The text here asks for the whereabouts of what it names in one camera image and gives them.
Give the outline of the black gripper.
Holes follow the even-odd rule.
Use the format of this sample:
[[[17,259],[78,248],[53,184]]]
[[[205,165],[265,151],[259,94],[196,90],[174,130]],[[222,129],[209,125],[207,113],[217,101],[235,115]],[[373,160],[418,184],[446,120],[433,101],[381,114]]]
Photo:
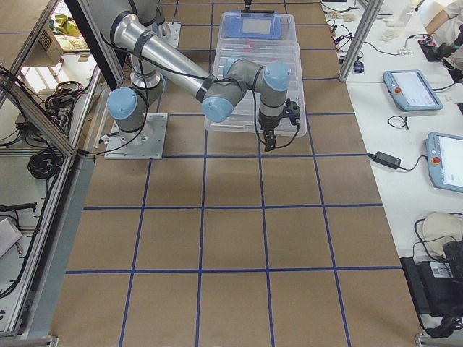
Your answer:
[[[260,125],[261,130],[263,131],[263,143],[265,145],[264,151],[272,151],[276,147],[277,137],[275,135],[275,129],[279,123],[262,123]]]

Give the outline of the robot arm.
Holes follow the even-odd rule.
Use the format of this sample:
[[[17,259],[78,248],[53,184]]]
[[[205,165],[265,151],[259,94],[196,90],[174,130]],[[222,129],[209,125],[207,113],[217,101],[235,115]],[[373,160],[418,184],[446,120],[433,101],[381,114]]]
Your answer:
[[[142,25],[159,34],[163,39],[170,37],[171,31],[166,23],[162,1],[129,0],[129,4]]]
[[[282,119],[300,127],[300,108],[286,96],[290,78],[287,64],[275,61],[260,65],[235,57],[225,63],[223,77],[217,78],[161,37],[166,28],[161,1],[91,1],[89,9],[108,46],[131,54],[183,87],[201,103],[207,119],[225,121],[251,92],[255,133],[265,151],[278,148],[275,129]]]

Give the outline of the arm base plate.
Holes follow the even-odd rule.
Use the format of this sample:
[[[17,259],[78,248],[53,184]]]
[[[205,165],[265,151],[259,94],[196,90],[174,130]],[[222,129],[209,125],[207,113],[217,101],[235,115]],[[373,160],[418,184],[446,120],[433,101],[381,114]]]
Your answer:
[[[113,121],[111,133],[103,137],[104,157],[112,160],[162,159],[167,124],[167,113],[148,113],[143,130],[128,134],[121,132]]]
[[[171,47],[178,48],[181,28],[180,22],[165,22],[158,26],[158,34]]]

